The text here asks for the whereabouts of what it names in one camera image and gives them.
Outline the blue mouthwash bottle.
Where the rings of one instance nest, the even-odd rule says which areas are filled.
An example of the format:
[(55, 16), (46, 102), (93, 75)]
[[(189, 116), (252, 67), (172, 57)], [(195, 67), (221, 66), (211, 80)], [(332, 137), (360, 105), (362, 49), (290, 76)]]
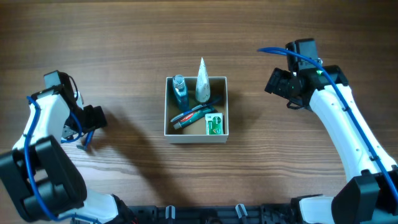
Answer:
[(176, 97), (177, 106), (181, 111), (187, 111), (189, 109), (188, 102), (188, 88), (185, 83), (183, 75), (175, 75), (172, 77), (172, 86), (174, 89), (174, 95)]

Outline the green soap box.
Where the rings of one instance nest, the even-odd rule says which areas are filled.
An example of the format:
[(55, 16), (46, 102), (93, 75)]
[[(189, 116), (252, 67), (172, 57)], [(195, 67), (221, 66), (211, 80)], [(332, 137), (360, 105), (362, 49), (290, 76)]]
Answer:
[(205, 115), (206, 134), (221, 135), (223, 130), (223, 113), (208, 113)]

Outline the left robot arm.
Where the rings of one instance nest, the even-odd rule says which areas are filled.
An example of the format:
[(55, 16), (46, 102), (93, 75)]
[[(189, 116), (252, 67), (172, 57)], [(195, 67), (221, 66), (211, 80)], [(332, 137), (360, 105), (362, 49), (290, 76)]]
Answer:
[(27, 222), (38, 220), (129, 223), (134, 215), (115, 195), (86, 188), (62, 149), (63, 143), (86, 136), (107, 121), (101, 107), (86, 106), (68, 74), (44, 75), (45, 89), (27, 97), (30, 116), (12, 150), (1, 154), (1, 181), (17, 212)]

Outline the blue white toothbrush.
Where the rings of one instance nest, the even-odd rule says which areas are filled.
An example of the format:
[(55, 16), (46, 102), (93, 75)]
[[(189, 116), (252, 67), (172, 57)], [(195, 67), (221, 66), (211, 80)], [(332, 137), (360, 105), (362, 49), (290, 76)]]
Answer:
[(194, 112), (194, 111), (197, 111), (197, 110), (199, 110), (199, 109), (206, 108), (206, 107), (208, 107), (208, 106), (211, 106), (211, 105), (213, 105), (213, 104), (216, 104), (216, 103), (218, 103), (221, 99), (222, 99), (222, 96), (221, 96), (221, 95), (215, 96), (215, 97), (214, 97), (212, 100), (210, 100), (210, 102), (208, 102), (208, 103), (200, 104), (200, 105), (195, 106), (195, 107), (193, 107), (192, 109), (190, 109), (190, 110), (188, 110), (188, 111), (186, 111), (186, 112), (183, 112), (183, 113), (181, 113), (181, 114), (179, 114), (179, 115), (176, 115), (174, 118), (172, 118), (172, 119), (170, 120), (170, 122), (173, 123), (173, 122), (175, 122), (175, 121), (177, 121), (177, 120), (183, 118), (184, 116), (186, 116), (186, 115), (188, 115), (188, 114), (190, 114), (190, 113), (192, 113), (192, 112)]

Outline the blue razor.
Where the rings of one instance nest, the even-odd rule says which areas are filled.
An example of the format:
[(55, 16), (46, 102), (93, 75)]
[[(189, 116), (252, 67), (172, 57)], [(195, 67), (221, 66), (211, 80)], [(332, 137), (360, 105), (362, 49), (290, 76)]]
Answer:
[(93, 139), (93, 135), (94, 135), (94, 131), (90, 131), (87, 135), (86, 138), (84, 140), (84, 142), (82, 144), (78, 144), (76, 147), (78, 149), (87, 151), (89, 148), (89, 145), (91, 144), (91, 141)]

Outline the white lotion tube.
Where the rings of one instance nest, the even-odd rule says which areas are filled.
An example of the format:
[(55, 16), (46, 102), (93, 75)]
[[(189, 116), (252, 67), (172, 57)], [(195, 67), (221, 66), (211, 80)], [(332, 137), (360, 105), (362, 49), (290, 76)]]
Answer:
[(198, 70), (197, 84), (195, 88), (195, 98), (200, 103), (206, 103), (210, 99), (210, 81), (206, 64), (203, 58), (201, 58), (200, 67)]

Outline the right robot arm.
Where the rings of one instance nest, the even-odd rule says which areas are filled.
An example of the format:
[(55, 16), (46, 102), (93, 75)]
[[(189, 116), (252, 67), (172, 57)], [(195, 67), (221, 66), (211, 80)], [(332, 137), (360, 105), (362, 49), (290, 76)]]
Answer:
[(285, 98), (292, 110), (318, 116), (346, 176), (337, 195), (293, 198), (282, 218), (291, 223), (397, 223), (397, 162), (361, 115), (342, 69), (323, 64), (314, 39), (260, 51), (283, 55), (288, 65), (274, 69), (264, 90)]

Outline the teal red toothpaste tube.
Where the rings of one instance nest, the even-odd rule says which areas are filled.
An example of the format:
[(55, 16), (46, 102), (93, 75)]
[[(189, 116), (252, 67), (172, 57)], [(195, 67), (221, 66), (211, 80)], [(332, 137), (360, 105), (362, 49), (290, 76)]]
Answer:
[(205, 108), (200, 108), (196, 111), (192, 111), (187, 115), (184, 115), (182, 118), (173, 121), (172, 126), (175, 130), (177, 129), (183, 129), (186, 128), (187, 126), (197, 122), (199, 119), (202, 119), (205, 117), (206, 114), (208, 113), (216, 113), (218, 110), (214, 108), (213, 106), (208, 106)]

